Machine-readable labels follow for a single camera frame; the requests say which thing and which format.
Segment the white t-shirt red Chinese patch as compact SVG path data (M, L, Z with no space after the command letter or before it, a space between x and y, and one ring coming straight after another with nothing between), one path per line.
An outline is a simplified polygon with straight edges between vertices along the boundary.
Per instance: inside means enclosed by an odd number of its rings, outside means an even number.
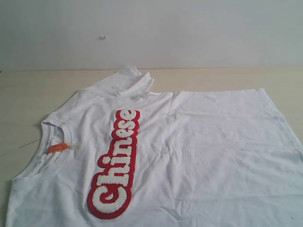
M6 226L302 226L303 147L265 90L152 83L118 71L43 120ZM46 154L59 143L69 147Z

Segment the orange neck label tag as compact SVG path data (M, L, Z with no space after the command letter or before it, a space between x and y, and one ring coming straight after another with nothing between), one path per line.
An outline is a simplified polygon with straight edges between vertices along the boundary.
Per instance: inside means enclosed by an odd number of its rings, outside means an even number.
M51 153L55 153L55 152L62 152L64 150L66 150L68 147L69 147L68 143L55 144L55 145L52 145L48 148L46 154L51 154Z

